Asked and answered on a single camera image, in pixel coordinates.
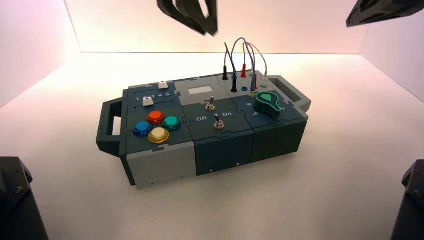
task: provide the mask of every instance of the teal button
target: teal button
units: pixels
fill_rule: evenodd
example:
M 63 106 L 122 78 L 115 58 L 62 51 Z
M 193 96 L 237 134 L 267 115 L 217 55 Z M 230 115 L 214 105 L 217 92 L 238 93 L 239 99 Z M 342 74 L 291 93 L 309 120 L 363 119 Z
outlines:
M 163 121 L 163 127 L 167 130 L 176 130 L 180 127 L 180 120 L 175 116 L 168 116 Z

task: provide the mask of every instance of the green knob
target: green knob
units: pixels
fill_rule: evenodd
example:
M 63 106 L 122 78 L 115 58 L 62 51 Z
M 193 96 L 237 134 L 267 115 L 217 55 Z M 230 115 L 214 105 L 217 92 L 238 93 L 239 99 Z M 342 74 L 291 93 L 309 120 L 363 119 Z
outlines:
M 280 98 L 272 92 L 259 92 L 254 97 L 254 108 L 263 114 L 268 114 L 273 118 L 278 118 L 281 113 L 281 107 L 278 104 Z

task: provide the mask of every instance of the yellow button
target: yellow button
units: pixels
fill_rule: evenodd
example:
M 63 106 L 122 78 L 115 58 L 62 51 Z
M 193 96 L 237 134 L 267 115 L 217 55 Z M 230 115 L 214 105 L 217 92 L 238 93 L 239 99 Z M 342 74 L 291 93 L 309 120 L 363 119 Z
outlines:
M 170 138 L 170 132 L 162 127 L 156 127 L 148 134 L 148 140 L 155 144 L 166 142 Z

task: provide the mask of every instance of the white backdrop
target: white backdrop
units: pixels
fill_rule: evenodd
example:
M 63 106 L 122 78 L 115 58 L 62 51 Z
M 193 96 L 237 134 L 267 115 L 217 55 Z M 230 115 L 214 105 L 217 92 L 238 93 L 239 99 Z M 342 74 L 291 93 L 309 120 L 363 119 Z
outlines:
M 424 101 L 424 10 L 369 26 L 360 54 Z
M 357 54 L 368 28 L 346 27 L 357 0 L 218 0 L 216 37 L 163 14 L 155 0 L 65 1 L 83 52 L 223 53 L 224 42 L 245 36 L 264 53 Z
M 0 108 L 79 52 L 63 1 L 0 0 Z

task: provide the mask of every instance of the toggle switch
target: toggle switch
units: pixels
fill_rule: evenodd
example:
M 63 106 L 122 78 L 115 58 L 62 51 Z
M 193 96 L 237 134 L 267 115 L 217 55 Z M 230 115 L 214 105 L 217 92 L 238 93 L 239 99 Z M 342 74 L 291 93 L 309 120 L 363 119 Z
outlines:
M 222 120 L 220 120 L 220 117 L 218 116 L 218 114 L 215 114 L 215 124 L 213 125 L 214 128 L 216 129 L 223 129 L 225 127 L 225 124 Z
M 209 102 L 207 102 L 206 106 L 204 107 L 206 111 L 212 112 L 213 110 L 215 110 L 214 99 L 214 96 L 210 97 Z

